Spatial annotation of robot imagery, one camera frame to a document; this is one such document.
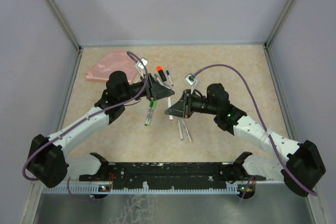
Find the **light green capped marker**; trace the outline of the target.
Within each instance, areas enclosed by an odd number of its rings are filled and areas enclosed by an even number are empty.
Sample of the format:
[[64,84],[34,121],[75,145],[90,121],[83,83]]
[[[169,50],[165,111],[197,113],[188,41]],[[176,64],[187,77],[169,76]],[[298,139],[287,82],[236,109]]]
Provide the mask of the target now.
[[145,119],[145,122],[144,122],[144,126],[147,126],[147,124],[148,124],[148,120],[149,120],[149,117],[150,117],[150,114],[151,114],[153,103],[154,103],[154,101],[150,102],[149,109],[148,109],[148,112],[147,112],[147,115],[146,115],[146,119]]

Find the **magenta capped marker pen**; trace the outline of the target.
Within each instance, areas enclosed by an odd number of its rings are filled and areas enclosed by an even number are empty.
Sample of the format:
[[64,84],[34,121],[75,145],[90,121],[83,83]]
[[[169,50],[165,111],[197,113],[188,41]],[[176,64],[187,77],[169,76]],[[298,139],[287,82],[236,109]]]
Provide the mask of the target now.
[[[170,108],[171,107],[171,97],[167,97],[167,108]],[[169,115],[169,119],[170,121],[173,121],[173,116],[172,115]]]

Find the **yellow capped marker pen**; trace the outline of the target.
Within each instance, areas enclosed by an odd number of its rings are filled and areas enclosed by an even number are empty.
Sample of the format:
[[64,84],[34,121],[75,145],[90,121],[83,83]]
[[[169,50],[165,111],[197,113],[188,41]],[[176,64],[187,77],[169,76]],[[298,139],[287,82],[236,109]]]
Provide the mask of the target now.
[[184,122],[183,119],[182,119],[182,124],[183,124],[183,126],[184,126],[184,128],[185,128],[185,131],[186,131],[186,134],[187,134],[187,137],[188,137],[189,141],[190,141],[191,143],[193,143],[193,139],[192,139],[192,137],[191,137],[191,135],[190,135],[190,132],[189,132],[189,130],[188,130],[188,128],[187,128],[187,125],[186,125],[186,123]]

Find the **dark green capped marker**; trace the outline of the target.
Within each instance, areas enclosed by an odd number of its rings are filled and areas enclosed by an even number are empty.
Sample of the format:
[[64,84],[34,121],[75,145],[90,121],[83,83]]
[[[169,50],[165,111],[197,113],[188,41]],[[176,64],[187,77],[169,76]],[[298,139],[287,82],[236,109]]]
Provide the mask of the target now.
[[154,113],[154,110],[155,110],[156,104],[157,104],[157,102],[156,102],[156,101],[154,101],[154,103],[153,103],[153,107],[152,107],[152,110],[151,110],[151,114],[150,114],[150,117],[149,117],[149,120],[148,120],[148,124],[147,124],[147,126],[149,126],[149,125],[150,125],[150,123],[151,123],[152,116],[153,116],[153,113]]

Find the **lavender marker pen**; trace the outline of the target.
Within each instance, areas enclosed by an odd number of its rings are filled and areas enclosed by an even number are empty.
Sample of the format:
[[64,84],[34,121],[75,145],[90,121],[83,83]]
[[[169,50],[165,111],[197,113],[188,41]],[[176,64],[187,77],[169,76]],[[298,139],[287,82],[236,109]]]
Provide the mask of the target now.
[[180,120],[177,120],[177,124],[178,124],[178,131],[179,131],[179,136],[180,136],[180,140],[183,141],[184,137],[183,137],[183,133],[182,133],[182,128],[181,128],[181,123]]

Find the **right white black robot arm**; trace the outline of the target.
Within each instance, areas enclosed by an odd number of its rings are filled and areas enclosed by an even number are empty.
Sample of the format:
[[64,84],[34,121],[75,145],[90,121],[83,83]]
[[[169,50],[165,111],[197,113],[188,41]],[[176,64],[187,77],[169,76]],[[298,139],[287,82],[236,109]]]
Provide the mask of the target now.
[[182,119],[190,118],[193,113],[214,115],[214,122],[221,130],[241,137],[274,156],[241,154],[234,167],[239,179],[261,176],[283,181],[292,192],[306,197],[316,195],[313,189],[326,173],[315,143],[309,140],[300,143],[266,129],[231,104],[229,94],[220,83],[209,85],[205,96],[199,96],[190,89],[184,90],[181,98],[164,113]]

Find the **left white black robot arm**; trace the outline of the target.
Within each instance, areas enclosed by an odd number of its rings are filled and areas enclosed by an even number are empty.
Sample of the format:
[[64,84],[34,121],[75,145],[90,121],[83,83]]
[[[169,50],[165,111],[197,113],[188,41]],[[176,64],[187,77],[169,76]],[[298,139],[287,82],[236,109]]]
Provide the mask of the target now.
[[53,188],[66,178],[80,176],[103,180],[108,177],[108,161],[91,153],[85,157],[68,155],[90,135],[113,123],[125,104],[142,97],[157,101],[174,95],[174,91],[154,80],[150,73],[141,82],[129,84],[123,71],[113,72],[101,98],[81,118],[47,137],[39,134],[32,140],[26,168],[46,187]]

